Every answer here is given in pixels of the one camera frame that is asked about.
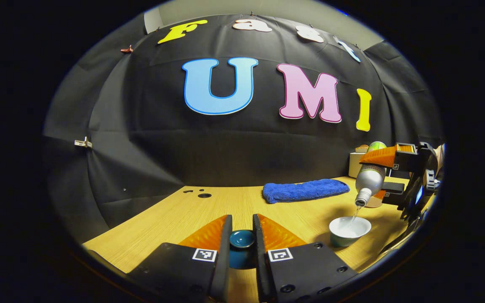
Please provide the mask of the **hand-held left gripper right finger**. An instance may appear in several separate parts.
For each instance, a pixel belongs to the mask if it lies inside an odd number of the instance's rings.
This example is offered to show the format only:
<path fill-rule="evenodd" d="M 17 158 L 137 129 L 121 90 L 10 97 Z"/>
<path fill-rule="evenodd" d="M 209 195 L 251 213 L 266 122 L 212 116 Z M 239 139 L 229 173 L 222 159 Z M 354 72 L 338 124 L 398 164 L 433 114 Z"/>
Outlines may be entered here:
<path fill-rule="evenodd" d="M 357 276 L 324 243 L 306 243 L 265 215 L 253 215 L 253 232 L 260 302 L 331 303 Z"/>

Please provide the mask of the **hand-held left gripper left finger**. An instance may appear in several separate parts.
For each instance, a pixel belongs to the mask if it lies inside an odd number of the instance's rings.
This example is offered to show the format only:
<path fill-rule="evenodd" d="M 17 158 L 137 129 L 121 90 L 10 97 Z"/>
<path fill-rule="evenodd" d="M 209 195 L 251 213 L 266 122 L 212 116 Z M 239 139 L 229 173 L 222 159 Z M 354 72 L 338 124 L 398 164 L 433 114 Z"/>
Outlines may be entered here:
<path fill-rule="evenodd" d="M 209 222 L 179 244 L 162 243 L 127 276 L 160 303 L 225 303 L 231 215 Z"/>

